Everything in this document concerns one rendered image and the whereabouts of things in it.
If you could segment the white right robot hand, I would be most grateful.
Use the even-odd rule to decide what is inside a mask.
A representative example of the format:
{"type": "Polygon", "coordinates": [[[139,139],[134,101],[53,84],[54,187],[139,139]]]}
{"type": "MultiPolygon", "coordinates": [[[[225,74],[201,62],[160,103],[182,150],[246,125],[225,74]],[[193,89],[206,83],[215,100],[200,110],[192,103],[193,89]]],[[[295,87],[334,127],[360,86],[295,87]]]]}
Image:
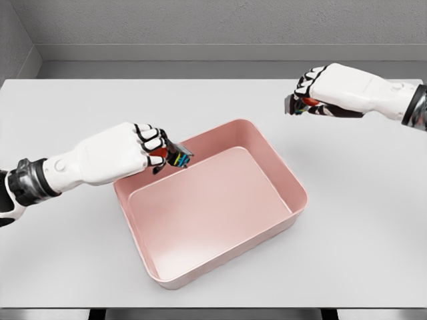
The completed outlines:
{"type": "Polygon", "coordinates": [[[304,73],[291,94],[295,98],[309,97],[320,102],[311,107],[308,113],[361,118],[369,112],[368,100],[362,91],[372,77],[365,71],[332,63],[304,73]]]}

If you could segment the pink rectangular basket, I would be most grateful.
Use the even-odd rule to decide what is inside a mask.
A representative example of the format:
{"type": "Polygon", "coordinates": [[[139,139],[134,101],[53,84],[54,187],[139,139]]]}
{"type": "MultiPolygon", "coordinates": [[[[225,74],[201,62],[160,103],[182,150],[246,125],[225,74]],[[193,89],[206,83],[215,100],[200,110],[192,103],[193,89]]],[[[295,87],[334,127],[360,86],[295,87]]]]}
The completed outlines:
{"type": "Polygon", "coordinates": [[[236,119],[184,141],[185,169],[113,185],[147,274],[179,289],[291,227],[308,194],[261,131],[236,119]]]}

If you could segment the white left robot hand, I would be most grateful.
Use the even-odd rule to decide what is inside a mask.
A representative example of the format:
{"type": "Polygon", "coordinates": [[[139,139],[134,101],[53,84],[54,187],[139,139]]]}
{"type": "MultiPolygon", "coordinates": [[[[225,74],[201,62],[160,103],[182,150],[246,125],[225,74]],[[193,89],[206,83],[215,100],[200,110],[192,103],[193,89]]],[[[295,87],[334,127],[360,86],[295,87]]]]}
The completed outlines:
{"type": "Polygon", "coordinates": [[[147,124],[121,123],[83,140],[77,147],[81,181],[104,185],[165,165],[165,156],[151,152],[167,146],[163,130],[147,124]]]}

